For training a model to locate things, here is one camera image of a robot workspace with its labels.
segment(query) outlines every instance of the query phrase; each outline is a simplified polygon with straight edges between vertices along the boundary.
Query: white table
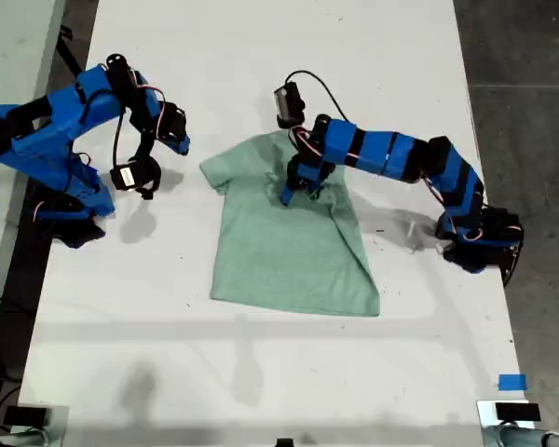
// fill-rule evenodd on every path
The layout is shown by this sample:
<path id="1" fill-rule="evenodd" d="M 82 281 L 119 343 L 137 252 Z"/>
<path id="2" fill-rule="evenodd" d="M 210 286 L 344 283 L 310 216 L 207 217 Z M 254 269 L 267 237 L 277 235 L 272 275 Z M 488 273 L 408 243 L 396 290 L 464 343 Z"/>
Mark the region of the white table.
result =
<path id="1" fill-rule="evenodd" d="M 46 94 L 64 0 L 0 0 L 0 104 Z M 27 177 L 0 165 L 0 295 L 17 237 Z"/>
<path id="2" fill-rule="evenodd" d="M 186 110 L 191 152 L 159 144 L 153 202 L 117 193 L 105 239 L 53 245 L 20 401 L 69 407 L 67 447 L 480 445 L 475 401 L 523 397 L 496 385 L 518 373 L 505 296 L 423 234 L 442 212 L 423 186 L 348 172 L 381 316 L 329 318 L 209 299 L 224 199 L 198 170 L 276 128 L 299 68 L 363 129 L 447 134 L 480 168 L 451 0 L 102 0 L 89 64 L 113 52 Z M 309 125 L 336 115 L 296 80 Z M 104 172 L 115 126 L 76 146 Z M 119 156 L 138 142 L 127 123 Z"/>

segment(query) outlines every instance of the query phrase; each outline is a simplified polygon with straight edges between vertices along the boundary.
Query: green t-shirt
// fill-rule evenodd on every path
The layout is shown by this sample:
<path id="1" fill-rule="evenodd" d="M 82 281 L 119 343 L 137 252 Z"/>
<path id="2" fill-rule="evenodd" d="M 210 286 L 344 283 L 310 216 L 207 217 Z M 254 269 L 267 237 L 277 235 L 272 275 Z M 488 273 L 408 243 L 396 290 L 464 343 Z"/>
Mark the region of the green t-shirt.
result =
<path id="1" fill-rule="evenodd" d="M 225 194 L 211 298 L 326 315 L 379 314 L 358 221 L 337 169 L 318 201 L 280 202 L 295 154 L 285 131 L 258 135 L 204 161 Z"/>

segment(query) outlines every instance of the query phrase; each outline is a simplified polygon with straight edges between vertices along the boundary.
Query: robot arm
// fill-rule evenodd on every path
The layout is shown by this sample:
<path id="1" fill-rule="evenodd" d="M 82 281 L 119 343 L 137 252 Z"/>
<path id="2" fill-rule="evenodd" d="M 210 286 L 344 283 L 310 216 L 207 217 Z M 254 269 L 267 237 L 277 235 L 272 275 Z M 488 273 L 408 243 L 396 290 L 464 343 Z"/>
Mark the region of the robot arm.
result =
<path id="1" fill-rule="evenodd" d="M 276 90 L 278 122 L 290 129 L 297 149 L 288 165 L 281 196 L 284 205 L 298 190 L 318 197 L 336 165 L 400 182 L 423 181 L 444 208 L 436 237 L 453 241 L 444 258 L 472 273 L 497 265 L 504 282 L 509 280 L 522 249 L 524 229 L 517 215 L 484 204 L 483 183 L 446 137 L 424 142 L 398 132 L 364 131 L 327 115 L 319 115 L 308 131 L 300 127 L 304 103 L 294 91 L 295 84 L 288 87 L 286 83 L 284 89 L 291 92 Z"/>
<path id="2" fill-rule="evenodd" d="M 52 92 L 0 116 L 0 163 L 29 175 L 45 188 L 35 207 L 34 220 L 51 237 L 71 247 L 104 236 L 94 216 L 114 211 L 108 189 L 98 171 L 73 152 L 76 138 L 118 117 L 113 167 L 110 175 L 118 190 L 137 190 L 144 199 L 153 198 L 161 169 L 151 157 L 155 140 L 177 154 L 186 155 L 184 111 L 174 103 L 158 101 L 143 76 L 131 69 L 120 54 L 78 75 L 67 88 Z M 130 123 L 141 132 L 141 143 L 128 163 L 118 165 L 117 140 L 123 114 L 129 108 Z M 44 124 L 35 129 L 34 120 Z"/>

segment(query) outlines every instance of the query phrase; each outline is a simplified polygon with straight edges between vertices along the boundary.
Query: t-shirt hem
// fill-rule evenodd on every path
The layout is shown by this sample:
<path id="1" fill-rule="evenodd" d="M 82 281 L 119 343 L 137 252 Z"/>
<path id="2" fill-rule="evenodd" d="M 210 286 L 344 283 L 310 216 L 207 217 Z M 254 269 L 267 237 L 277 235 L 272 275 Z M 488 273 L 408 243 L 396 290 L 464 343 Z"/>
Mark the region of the t-shirt hem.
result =
<path id="1" fill-rule="evenodd" d="M 242 296 L 237 298 L 237 295 L 233 295 L 231 298 L 226 298 L 223 295 L 213 295 L 211 294 L 211 299 L 215 301 L 224 301 L 226 303 L 234 303 L 237 305 L 249 305 L 252 307 L 259 307 L 271 310 L 280 310 L 283 312 L 296 312 L 299 314 L 308 315 L 327 315 L 333 317 L 360 317 L 360 318 L 373 318 L 379 316 L 379 310 L 370 310 L 368 312 L 348 312 L 345 310 L 332 310 L 325 309 L 319 306 L 307 307 L 298 305 L 282 305 L 278 303 L 274 305 L 273 303 L 260 303 L 256 301 L 255 297 L 252 296 Z"/>

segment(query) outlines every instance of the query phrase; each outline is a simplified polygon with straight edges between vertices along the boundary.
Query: concrete floor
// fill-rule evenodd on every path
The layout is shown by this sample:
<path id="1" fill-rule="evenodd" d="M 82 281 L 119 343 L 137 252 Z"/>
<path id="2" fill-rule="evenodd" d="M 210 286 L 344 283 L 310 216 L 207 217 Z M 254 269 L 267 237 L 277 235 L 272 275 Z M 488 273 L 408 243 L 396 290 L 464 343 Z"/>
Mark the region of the concrete floor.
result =
<path id="1" fill-rule="evenodd" d="M 67 5 L 63 24 L 74 30 L 70 47 L 84 66 L 97 0 Z M 526 230 L 507 289 L 520 367 L 544 426 L 559 431 L 559 0 L 455 5 L 489 201 L 518 212 Z M 71 81 L 56 55 L 48 89 Z M 16 350 L 4 343 L 10 349 L 2 352 Z M 21 368 L 25 357 L 26 350 L 15 361 Z"/>

